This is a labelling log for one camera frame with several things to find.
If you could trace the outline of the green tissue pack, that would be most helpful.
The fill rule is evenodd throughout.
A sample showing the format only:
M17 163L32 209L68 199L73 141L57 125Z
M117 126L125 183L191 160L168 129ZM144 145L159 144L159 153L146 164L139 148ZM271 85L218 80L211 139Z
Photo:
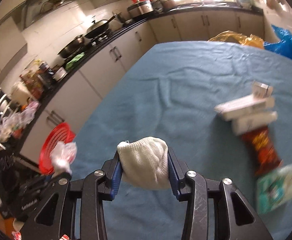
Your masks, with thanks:
M269 213L292 199L292 164L277 168L256 181L256 211Z

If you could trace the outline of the white plastic wrap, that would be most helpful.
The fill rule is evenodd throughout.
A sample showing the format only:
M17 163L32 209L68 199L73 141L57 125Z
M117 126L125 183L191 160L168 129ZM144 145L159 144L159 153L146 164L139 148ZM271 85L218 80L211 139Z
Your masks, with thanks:
M64 143L58 141L55 148L50 153L50 160L54 169L54 176L63 172L72 175L70 165L76 158L77 144L76 142Z

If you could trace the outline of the red snack packet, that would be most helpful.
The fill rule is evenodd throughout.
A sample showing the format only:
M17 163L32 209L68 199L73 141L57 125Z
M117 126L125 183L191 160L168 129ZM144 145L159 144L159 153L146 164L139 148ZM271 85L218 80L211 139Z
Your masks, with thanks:
M262 176L282 165L269 136L268 126L255 129L240 136L255 161L255 176Z

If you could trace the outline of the white spray bottle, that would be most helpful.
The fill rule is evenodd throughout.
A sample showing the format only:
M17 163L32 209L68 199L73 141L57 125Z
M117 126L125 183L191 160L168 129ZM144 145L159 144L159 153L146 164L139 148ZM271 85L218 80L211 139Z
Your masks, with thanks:
M268 126L276 121L278 114L276 111L263 111L241 116L232 120L232 131L235 135L242 135L255 129Z

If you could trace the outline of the white knitted glove ball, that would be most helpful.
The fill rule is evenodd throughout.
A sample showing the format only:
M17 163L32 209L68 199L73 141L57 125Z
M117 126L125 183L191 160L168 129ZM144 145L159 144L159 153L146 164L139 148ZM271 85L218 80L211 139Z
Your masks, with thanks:
M147 190L164 190L170 187L168 146L160 138L146 137L117 145L117 152L127 183Z

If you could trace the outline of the long white barcode box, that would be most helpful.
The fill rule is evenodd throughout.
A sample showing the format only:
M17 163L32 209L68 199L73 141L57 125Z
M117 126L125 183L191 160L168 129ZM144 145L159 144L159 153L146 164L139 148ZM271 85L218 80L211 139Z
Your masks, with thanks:
M275 106L275 98L256 98L253 94L239 99L221 103L214 107L214 111L225 121L240 118L241 116L257 113Z

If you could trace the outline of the lower kitchen cabinets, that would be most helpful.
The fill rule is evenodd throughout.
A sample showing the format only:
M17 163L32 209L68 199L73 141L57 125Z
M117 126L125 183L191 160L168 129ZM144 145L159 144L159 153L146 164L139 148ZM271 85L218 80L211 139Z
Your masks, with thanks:
M225 7L172 10L135 22L97 46L89 46L75 67L43 97L15 151L37 161L47 135L60 122L79 131L101 100L155 44L209 40L226 30L263 37L263 11Z

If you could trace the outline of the small white tube box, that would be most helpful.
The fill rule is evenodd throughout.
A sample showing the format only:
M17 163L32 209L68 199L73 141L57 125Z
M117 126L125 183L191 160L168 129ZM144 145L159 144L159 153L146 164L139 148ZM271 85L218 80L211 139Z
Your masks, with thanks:
M255 98L268 98L272 95L273 89L272 86L258 81L252 84L252 94Z

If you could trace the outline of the blue table cloth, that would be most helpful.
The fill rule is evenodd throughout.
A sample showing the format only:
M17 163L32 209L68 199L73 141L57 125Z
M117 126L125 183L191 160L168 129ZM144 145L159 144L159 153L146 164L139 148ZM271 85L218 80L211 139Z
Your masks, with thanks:
M292 60L238 44L170 42L152 47L77 133L73 179L101 168L119 142L152 136L204 177L230 178L254 204L253 157L214 111L249 95L254 81L274 89L278 118L269 133L283 163L292 164ZM274 239L292 239L292 199L262 220Z

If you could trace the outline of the green cloth on counter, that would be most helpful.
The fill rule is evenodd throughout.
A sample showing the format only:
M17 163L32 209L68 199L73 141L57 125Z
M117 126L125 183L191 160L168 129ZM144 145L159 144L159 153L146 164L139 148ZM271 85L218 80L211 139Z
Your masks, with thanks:
M79 61L81 58L83 58L85 55L84 52L77 54L76 56L74 56L64 67L66 71L70 71L73 67L74 64L77 63L77 61Z

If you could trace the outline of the steel frying pan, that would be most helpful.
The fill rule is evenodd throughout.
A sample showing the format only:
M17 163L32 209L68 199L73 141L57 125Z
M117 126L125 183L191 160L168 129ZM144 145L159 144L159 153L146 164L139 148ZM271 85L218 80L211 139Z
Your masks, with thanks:
M68 43L59 53L58 55L63 58L67 59L73 53L75 53L77 50L82 48L85 45L85 39L84 36L77 35L70 43Z

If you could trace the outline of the yellow plastic bag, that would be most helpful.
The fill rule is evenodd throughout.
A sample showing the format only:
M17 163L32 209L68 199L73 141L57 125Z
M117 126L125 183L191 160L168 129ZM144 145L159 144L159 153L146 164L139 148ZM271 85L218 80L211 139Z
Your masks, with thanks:
M208 41L213 42L227 42L229 40L235 40L242 46L251 46L255 48L264 49L264 40L259 36L250 34L249 36L236 33L234 31L223 31L222 33L210 38Z

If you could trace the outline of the black wok with lid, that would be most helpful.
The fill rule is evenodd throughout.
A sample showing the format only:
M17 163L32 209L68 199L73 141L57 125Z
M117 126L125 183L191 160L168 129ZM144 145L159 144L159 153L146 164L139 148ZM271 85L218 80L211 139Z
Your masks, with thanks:
M92 25L87 29L85 38L93 39L109 29L109 23L119 15L114 14L109 20L93 21Z

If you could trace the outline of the silver rice cooker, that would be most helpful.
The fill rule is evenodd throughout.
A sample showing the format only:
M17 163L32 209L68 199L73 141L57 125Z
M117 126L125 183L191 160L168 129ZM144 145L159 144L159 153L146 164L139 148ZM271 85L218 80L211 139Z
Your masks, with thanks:
M139 16L147 15L153 13L154 9L150 0L139 1L130 5L127 8L127 12L132 18L138 18Z

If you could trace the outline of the brown pot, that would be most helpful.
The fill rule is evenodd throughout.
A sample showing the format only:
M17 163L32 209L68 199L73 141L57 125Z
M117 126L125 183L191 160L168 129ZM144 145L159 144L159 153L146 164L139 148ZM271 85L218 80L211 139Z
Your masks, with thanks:
M167 12L176 8L176 2L174 0L153 0L152 6L156 12Z

